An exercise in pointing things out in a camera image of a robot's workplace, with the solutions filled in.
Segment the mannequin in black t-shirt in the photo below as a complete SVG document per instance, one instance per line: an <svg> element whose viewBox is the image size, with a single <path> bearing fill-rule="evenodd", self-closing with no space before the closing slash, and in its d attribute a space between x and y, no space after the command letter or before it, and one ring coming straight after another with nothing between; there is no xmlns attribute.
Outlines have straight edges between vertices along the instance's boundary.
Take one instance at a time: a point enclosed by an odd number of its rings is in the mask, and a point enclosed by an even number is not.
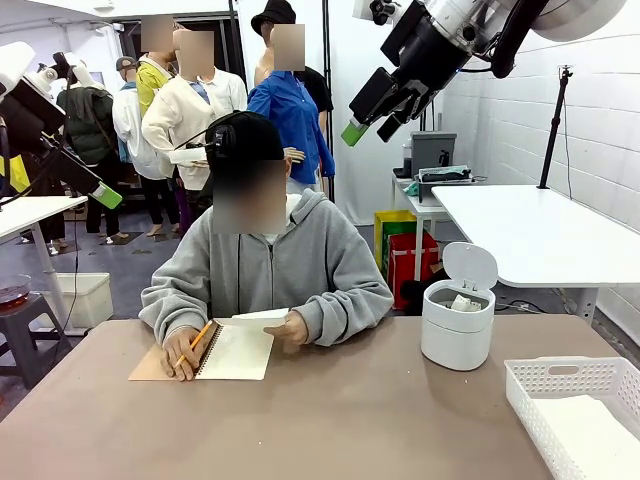
<svg viewBox="0 0 640 480"><path fill-rule="evenodd" d="M329 145L327 140L328 117L334 106L324 76L309 66L306 66L302 71L294 71L293 74L300 88L305 91L303 99L313 101L320 132L325 144Z"/></svg>

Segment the flat white paper stack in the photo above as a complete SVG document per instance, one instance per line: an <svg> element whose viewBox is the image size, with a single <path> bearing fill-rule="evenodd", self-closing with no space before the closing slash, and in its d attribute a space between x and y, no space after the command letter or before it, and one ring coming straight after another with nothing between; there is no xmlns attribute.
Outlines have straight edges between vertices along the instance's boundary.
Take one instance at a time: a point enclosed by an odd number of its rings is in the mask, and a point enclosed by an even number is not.
<svg viewBox="0 0 640 480"><path fill-rule="evenodd" d="M640 480L640 439L603 402L583 395L534 403L586 480Z"/></svg>

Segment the person's right hand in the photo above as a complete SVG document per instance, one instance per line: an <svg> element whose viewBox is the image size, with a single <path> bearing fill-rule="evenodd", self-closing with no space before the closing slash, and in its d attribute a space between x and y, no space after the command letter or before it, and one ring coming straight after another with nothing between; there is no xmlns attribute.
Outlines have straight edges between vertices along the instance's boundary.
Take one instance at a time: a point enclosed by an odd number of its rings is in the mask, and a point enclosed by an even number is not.
<svg viewBox="0 0 640 480"><path fill-rule="evenodd" d="M181 327L168 335L162 344L160 359L165 375L178 381L193 380L213 334L210 328L194 347L191 344L200 335L197 329Z"/></svg>

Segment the mannequin in blue shirt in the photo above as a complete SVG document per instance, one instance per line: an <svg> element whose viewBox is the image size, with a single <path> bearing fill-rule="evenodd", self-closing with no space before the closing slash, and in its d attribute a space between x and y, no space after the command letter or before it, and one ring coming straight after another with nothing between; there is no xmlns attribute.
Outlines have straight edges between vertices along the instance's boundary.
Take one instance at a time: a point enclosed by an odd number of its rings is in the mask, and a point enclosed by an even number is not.
<svg viewBox="0 0 640 480"><path fill-rule="evenodd" d="M320 111L296 77L305 66L304 27L263 19L258 30L265 50L254 69L248 109L275 125L293 161L287 191L322 192L324 180L335 174L335 162L321 127Z"/></svg>

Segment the large white table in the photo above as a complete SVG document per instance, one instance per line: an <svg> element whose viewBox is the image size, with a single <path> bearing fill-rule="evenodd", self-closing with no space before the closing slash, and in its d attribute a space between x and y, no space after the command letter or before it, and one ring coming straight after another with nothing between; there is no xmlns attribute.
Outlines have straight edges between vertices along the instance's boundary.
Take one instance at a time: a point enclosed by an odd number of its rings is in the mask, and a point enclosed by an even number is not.
<svg viewBox="0 0 640 480"><path fill-rule="evenodd" d="M603 288L640 287L640 233L532 185L440 186L433 194L465 238L514 288L574 292L590 322Z"/></svg>

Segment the dark grey tray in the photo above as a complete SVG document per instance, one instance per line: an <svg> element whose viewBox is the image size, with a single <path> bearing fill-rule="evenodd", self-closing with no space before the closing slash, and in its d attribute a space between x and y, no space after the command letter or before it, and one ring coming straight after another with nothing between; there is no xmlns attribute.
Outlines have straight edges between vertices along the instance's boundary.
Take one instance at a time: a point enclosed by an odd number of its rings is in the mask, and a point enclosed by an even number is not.
<svg viewBox="0 0 640 480"><path fill-rule="evenodd" d="M432 197L432 189L444 185L466 185L474 182L471 170L466 166L419 169L414 176L418 185L418 199L425 204Z"/></svg>

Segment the mannequin in yellow-green jacket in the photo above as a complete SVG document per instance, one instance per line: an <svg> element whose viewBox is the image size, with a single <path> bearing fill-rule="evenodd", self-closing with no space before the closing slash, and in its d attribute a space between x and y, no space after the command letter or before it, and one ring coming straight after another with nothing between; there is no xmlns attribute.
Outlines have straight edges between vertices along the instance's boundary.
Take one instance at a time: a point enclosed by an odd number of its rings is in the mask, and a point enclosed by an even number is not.
<svg viewBox="0 0 640 480"><path fill-rule="evenodd" d="M144 116L156 93L174 77L175 21L168 15L147 16L141 22L141 53L136 73L140 115Z"/></svg>

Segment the white lidded trash bin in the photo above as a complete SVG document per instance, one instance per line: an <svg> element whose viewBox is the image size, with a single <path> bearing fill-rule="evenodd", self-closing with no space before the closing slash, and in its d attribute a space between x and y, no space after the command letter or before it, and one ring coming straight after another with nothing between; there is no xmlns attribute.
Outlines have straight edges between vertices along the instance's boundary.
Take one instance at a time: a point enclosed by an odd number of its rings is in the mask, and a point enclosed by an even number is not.
<svg viewBox="0 0 640 480"><path fill-rule="evenodd" d="M453 242L445 247L442 263L448 278L431 284L423 295L421 351L428 360L447 369L472 371L489 356L497 262L477 245ZM481 303L482 310L451 310L457 295Z"/></svg>

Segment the red bag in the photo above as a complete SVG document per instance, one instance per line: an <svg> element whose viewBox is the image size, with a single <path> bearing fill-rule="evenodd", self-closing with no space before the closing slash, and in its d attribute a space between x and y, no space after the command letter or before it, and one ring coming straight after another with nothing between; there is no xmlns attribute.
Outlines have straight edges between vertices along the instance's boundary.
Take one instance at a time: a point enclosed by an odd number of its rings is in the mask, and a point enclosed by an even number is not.
<svg viewBox="0 0 640 480"><path fill-rule="evenodd" d="M387 282L396 299L400 297L403 283L415 279L416 259L420 260L419 281L429 280L439 265L440 249L430 234L423 234L421 245L420 254L417 254L414 233L395 234L388 238Z"/></svg>

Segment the grey plastic box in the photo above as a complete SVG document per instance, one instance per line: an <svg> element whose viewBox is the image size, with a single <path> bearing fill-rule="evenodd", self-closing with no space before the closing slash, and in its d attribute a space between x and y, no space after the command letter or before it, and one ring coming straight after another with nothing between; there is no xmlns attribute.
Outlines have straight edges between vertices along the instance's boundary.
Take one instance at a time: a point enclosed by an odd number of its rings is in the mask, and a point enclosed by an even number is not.
<svg viewBox="0 0 640 480"><path fill-rule="evenodd" d="M411 134L411 175L421 169L443 168L453 164L456 133L420 131Z"/></svg>

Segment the black baseball cap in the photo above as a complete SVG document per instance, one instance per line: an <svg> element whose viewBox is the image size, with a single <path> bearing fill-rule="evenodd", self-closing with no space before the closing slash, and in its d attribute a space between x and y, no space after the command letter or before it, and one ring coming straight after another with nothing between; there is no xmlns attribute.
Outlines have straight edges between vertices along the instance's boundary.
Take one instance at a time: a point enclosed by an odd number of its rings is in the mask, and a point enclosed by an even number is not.
<svg viewBox="0 0 640 480"><path fill-rule="evenodd" d="M265 116L237 111L209 125L205 152L213 174L231 175L283 160L284 149L277 128Z"/></svg>

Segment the mannequin in white shirt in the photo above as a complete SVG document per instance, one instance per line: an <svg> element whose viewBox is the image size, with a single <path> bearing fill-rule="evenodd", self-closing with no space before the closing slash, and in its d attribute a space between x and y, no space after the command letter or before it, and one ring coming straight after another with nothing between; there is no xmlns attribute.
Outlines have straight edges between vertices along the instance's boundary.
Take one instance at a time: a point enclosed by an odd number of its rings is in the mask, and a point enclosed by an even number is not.
<svg viewBox="0 0 640 480"><path fill-rule="evenodd" d="M226 112L247 109L246 85L240 76L216 68L212 76L200 77L199 81L206 92L213 95Z"/></svg>

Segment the white perforated plastic basket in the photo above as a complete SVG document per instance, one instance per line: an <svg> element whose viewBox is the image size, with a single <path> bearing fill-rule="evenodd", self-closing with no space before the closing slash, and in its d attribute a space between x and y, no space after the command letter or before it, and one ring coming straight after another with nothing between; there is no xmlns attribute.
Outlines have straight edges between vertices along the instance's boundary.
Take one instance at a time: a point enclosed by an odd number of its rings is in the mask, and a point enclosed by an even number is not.
<svg viewBox="0 0 640 480"><path fill-rule="evenodd" d="M640 371L622 357L540 357L504 362L508 402L554 480L586 480L534 401L587 395L640 439Z"/></svg>

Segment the person's right forearm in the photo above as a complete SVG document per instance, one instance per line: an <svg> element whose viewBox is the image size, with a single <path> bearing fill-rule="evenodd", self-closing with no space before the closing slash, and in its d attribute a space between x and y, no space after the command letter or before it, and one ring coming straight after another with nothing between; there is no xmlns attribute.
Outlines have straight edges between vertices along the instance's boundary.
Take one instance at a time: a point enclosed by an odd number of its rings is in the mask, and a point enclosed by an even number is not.
<svg viewBox="0 0 640 480"><path fill-rule="evenodd" d="M158 344L183 328L199 332L208 321L207 294L183 292L174 288L148 287L141 293L139 318L154 332Z"/></svg>

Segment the glass bowl with red contents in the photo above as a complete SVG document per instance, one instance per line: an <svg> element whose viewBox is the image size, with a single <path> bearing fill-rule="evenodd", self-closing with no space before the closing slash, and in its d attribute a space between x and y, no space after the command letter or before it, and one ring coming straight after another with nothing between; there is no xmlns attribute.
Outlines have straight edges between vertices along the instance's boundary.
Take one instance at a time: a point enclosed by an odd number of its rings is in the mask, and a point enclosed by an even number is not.
<svg viewBox="0 0 640 480"><path fill-rule="evenodd" d="M0 275L0 306L26 299L31 291L31 277L26 274Z"/></svg>

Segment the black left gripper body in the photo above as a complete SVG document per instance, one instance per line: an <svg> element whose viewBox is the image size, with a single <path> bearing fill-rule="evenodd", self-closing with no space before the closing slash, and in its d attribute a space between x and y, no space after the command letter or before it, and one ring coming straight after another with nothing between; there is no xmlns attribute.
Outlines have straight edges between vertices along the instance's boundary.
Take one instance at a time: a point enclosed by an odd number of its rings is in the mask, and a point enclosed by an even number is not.
<svg viewBox="0 0 640 480"><path fill-rule="evenodd" d="M65 112L28 79L22 78L0 101L13 150L48 150L50 137L64 125Z"/></svg>

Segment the mannequin in dark puffer jacket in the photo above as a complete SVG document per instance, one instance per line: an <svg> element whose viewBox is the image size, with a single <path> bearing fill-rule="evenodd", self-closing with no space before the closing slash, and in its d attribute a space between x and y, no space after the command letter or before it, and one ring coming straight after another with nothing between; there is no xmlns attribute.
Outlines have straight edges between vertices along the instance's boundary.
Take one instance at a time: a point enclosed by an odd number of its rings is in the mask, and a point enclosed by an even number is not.
<svg viewBox="0 0 640 480"><path fill-rule="evenodd" d="M66 113L68 145L93 173L116 191L120 158L112 118L113 97L97 83L96 87L82 87L79 83L68 86L66 82L56 97L56 104Z"/></svg>

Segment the person's left forearm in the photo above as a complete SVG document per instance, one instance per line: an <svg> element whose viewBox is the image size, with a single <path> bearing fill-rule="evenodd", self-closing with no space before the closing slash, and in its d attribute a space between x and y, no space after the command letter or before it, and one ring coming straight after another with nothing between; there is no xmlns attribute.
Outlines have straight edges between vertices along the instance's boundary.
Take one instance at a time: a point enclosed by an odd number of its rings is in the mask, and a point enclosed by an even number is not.
<svg viewBox="0 0 640 480"><path fill-rule="evenodd" d="M380 291L356 288L314 295L293 310L306 324L306 343L330 347L375 328L392 303L393 297L387 288Z"/></svg>

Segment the green bag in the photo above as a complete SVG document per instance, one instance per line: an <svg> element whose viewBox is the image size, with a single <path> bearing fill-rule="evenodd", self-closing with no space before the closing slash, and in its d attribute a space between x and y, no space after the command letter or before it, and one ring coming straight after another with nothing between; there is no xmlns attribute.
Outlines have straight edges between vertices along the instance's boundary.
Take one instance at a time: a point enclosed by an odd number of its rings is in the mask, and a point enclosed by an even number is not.
<svg viewBox="0 0 640 480"><path fill-rule="evenodd" d="M396 235L403 236L400 240L402 245L407 244L408 248L414 249L416 221L384 221L380 224L376 237L380 266L386 267L388 265L390 237Z"/></svg>

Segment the black bucket hat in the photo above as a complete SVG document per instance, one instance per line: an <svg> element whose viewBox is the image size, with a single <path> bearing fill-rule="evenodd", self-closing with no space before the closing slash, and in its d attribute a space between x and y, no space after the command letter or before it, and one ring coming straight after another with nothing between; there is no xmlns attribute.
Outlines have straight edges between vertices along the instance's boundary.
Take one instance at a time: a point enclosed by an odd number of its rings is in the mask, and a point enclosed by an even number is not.
<svg viewBox="0 0 640 480"><path fill-rule="evenodd" d="M251 27L261 35L265 22L273 25L295 24L296 13L288 0L267 0L264 10L251 19Z"/></svg>

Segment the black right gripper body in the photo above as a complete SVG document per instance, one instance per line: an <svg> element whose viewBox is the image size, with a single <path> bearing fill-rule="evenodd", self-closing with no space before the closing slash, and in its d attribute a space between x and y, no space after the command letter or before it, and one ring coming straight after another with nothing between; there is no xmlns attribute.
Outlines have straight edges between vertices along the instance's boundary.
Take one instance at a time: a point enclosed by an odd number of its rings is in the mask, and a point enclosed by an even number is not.
<svg viewBox="0 0 640 480"><path fill-rule="evenodd" d="M397 92L440 91L470 60L466 50L437 28L435 18L419 0L405 7L380 50L395 67L390 77Z"/></svg>

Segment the mannequin in cream cardigan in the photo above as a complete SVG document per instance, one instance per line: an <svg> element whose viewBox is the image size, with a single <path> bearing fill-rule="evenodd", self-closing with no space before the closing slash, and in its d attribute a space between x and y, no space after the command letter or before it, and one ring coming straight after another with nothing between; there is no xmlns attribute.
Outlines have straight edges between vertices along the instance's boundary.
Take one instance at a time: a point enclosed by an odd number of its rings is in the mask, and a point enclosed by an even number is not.
<svg viewBox="0 0 640 480"><path fill-rule="evenodd" d="M178 63L187 58L181 52L182 40L187 32L182 25L175 26L173 39ZM203 143L205 136L202 132L227 113L197 78L177 73L156 93L148 111L141 116L142 136L157 152L160 170L181 182L186 204L181 213L187 217L184 229L191 226L210 206L210 201L200 196L210 176L209 165L176 165L169 160L168 153L189 140Z"/></svg>

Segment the yellow bag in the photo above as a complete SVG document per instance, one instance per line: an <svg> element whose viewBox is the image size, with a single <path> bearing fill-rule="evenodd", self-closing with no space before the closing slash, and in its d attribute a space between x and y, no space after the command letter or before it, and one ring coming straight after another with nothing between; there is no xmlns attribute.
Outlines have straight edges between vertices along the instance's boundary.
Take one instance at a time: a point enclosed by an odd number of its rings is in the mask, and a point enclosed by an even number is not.
<svg viewBox="0 0 640 480"><path fill-rule="evenodd" d="M380 224L384 221L416 221L416 217L408 210L378 211L374 215L374 256L380 266L376 237Z"/></svg>

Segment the white floor storage bin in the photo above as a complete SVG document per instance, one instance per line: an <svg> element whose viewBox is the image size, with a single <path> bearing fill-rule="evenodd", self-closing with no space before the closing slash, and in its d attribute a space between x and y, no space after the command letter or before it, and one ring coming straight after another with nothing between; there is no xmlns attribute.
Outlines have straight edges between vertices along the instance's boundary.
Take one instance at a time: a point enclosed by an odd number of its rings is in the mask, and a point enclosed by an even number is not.
<svg viewBox="0 0 640 480"><path fill-rule="evenodd" d="M62 326L91 329L113 316L109 273L58 273L56 278L64 315L58 311L50 291L43 291L42 295Z"/></svg>

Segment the capped mannequin in white jacket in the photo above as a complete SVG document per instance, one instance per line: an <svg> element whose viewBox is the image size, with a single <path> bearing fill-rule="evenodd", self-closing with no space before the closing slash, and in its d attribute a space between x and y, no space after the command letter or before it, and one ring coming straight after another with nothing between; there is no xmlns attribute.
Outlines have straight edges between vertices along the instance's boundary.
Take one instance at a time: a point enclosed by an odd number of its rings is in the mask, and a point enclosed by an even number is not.
<svg viewBox="0 0 640 480"><path fill-rule="evenodd" d="M156 165L157 156L141 133L141 114L136 85L138 62L129 56L116 61L124 85L113 96L112 118L119 142L120 159L131 163L140 177L145 204L152 221L147 236L162 233L165 210L174 233L180 230L180 214L168 179Z"/></svg>

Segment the orange pencil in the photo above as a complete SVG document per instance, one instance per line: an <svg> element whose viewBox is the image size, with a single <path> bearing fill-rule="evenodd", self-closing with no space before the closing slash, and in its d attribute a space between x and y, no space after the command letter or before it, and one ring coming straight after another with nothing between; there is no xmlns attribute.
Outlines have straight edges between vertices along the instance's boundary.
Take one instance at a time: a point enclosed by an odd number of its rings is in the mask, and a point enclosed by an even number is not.
<svg viewBox="0 0 640 480"><path fill-rule="evenodd" d="M208 330L213 325L213 320L209 320L208 323L203 327L203 329L197 334L197 336L191 341L189 349L193 351L195 347L200 343L201 339L207 334ZM177 369L179 365L181 365L186 360L186 355L183 353L179 359L175 362L173 368Z"/></svg>

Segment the small white side table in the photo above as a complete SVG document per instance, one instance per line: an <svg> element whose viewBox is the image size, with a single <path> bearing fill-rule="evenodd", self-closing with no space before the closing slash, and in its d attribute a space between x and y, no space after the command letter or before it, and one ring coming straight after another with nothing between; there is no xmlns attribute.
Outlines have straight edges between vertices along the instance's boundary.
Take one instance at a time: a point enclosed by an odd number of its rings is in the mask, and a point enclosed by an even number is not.
<svg viewBox="0 0 640 480"><path fill-rule="evenodd" d="M399 201L401 206L406 206L408 210L416 218L416 247L421 250L423 247L423 236L425 225L428 225L429 234L436 237L436 227L438 222L446 222L450 217L446 209L439 203L435 197L429 197L427 204L420 203L417 197L412 197L405 192L410 185L408 179L398 179L394 174L391 175L391 209L395 210Z"/></svg>

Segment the white paper sheet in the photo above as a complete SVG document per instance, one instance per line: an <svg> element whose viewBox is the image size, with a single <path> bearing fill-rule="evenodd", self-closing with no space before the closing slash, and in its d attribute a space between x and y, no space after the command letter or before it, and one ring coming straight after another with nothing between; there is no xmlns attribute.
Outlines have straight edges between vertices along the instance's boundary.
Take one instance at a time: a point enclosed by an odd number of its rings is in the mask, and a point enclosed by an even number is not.
<svg viewBox="0 0 640 480"><path fill-rule="evenodd" d="M285 324L288 308L258 311L252 313L234 315L230 325L249 328L276 328Z"/></svg>

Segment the person's left hand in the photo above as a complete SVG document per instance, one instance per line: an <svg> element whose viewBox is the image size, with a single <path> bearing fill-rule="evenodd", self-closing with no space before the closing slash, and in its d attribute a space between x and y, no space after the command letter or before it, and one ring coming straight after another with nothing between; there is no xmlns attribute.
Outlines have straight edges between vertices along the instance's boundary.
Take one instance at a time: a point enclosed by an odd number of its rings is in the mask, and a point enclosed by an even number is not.
<svg viewBox="0 0 640 480"><path fill-rule="evenodd" d="M285 354L296 354L307 343L309 331L303 316L296 310L290 310L285 322L277 327L266 327L263 331L282 344Z"/></svg>

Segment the grey stool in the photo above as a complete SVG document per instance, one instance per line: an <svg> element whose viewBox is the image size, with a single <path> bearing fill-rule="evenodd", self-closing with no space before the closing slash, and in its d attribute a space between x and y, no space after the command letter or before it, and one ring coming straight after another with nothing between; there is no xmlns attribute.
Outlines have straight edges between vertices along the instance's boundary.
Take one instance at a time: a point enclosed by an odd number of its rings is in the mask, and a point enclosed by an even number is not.
<svg viewBox="0 0 640 480"><path fill-rule="evenodd" d="M30 324L45 315L53 329L36 332ZM31 293L19 304L0 308L0 358L11 354L13 365L0 365L0 377L20 377L26 389L35 387L72 350L47 300Z"/></svg>

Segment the white desk with leg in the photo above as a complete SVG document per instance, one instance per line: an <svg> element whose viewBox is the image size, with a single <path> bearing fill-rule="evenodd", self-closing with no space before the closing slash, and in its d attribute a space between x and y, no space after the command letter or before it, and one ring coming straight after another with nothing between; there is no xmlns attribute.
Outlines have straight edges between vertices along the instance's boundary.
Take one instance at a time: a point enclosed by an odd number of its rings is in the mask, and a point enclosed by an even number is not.
<svg viewBox="0 0 640 480"><path fill-rule="evenodd" d="M7 202L0 209L0 243L13 239L26 230L32 233L38 258L45 274L56 312L59 314L60 323L63 323L68 318L69 310L64 304L57 272L51 263L49 250L44 241L39 222L73 207L83 205L86 202L86 196L22 197L11 203Z"/></svg>

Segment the black tripod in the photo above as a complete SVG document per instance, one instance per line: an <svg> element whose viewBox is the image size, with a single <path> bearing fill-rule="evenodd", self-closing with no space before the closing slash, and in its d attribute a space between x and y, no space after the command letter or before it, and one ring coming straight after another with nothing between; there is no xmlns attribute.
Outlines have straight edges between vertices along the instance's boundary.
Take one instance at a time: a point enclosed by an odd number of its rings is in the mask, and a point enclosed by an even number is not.
<svg viewBox="0 0 640 480"><path fill-rule="evenodd" d="M554 109L554 115L551 119L551 128L547 140L544 162L537 188L544 190L548 188L548 178L551 169L551 163L553 159L553 153L556 143L556 138L561 124L561 114L564 110L566 90L569 84L570 78L573 76L572 67L570 65L562 65L559 68L559 90L557 100Z"/></svg>

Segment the person in grey hoodie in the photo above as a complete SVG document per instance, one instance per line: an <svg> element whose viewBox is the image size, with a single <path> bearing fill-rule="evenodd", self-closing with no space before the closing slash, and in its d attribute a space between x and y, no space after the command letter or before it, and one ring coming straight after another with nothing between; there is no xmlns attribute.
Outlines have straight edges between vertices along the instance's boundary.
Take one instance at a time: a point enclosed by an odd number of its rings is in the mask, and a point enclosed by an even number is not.
<svg viewBox="0 0 640 480"><path fill-rule="evenodd" d="M287 213L285 232L268 238L218 233L221 217L208 209L153 273L149 287L207 294L208 320L293 310L326 292L390 291L367 242L322 193L294 196Z"/></svg>

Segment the spiral notebook with brown cover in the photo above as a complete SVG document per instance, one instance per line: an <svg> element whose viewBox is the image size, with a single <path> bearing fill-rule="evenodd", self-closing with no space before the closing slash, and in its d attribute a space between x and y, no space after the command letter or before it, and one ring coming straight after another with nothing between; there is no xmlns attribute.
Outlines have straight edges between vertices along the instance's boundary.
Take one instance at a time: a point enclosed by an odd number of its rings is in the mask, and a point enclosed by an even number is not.
<svg viewBox="0 0 640 480"><path fill-rule="evenodd" d="M261 328L214 324L195 380L263 380L274 337ZM154 344L129 375L129 381L175 380L163 370L162 349Z"/></svg>

